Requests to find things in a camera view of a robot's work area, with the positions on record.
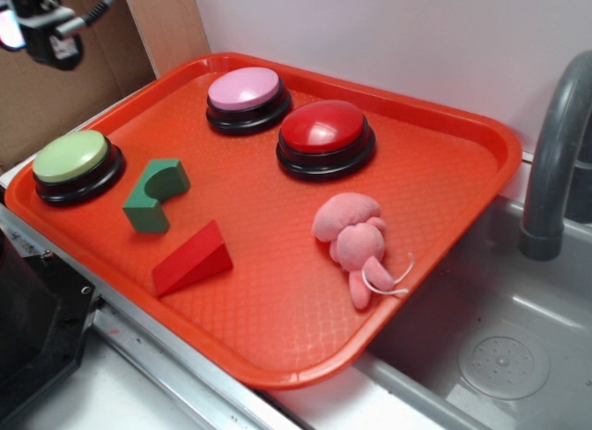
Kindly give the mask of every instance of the green arch block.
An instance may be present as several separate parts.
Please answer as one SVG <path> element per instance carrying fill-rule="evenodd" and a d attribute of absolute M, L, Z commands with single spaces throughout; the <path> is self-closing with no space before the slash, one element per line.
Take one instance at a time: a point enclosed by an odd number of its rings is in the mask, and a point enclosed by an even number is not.
<path fill-rule="evenodd" d="M 164 233 L 169 224 L 162 203 L 187 191 L 190 185 L 179 159 L 152 160 L 123 205 L 123 211 L 136 231 Z"/>

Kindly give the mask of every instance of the sink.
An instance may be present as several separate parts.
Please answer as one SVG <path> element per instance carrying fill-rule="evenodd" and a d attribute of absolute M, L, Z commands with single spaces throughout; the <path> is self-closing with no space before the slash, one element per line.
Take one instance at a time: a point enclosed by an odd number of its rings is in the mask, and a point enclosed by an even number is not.
<path fill-rule="evenodd" d="M 450 428 L 592 425 L 592 232 L 566 221 L 561 255 L 530 261 L 522 211 L 496 199 L 357 363 Z"/>

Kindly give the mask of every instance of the pink plush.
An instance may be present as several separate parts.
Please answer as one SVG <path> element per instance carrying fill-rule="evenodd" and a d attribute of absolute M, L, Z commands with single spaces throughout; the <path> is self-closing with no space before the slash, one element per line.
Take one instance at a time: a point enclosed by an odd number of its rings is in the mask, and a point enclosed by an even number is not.
<path fill-rule="evenodd" d="M 383 233 L 386 222 L 377 201 L 354 192 L 343 192 L 329 199 L 316 213 L 313 234 L 330 242 L 331 259 L 350 273 L 350 294 L 355 308 L 370 302 L 372 284 L 376 292 L 390 294 L 395 281 L 380 263 L 385 253 Z"/>

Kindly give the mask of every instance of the red block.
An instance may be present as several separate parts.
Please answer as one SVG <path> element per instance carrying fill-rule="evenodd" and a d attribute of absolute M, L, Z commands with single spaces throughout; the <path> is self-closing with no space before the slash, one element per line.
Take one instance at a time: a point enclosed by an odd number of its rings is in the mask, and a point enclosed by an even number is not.
<path fill-rule="evenodd" d="M 212 220 L 154 268 L 156 294 L 164 296 L 230 268 L 224 238 Z"/>

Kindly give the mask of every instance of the white wall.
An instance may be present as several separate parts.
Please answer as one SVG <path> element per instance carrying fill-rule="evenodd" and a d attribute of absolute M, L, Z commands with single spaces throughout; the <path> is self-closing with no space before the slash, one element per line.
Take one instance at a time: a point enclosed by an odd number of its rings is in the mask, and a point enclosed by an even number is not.
<path fill-rule="evenodd" d="M 496 118 L 533 152 L 592 0 L 196 0 L 234 51 Z"/>

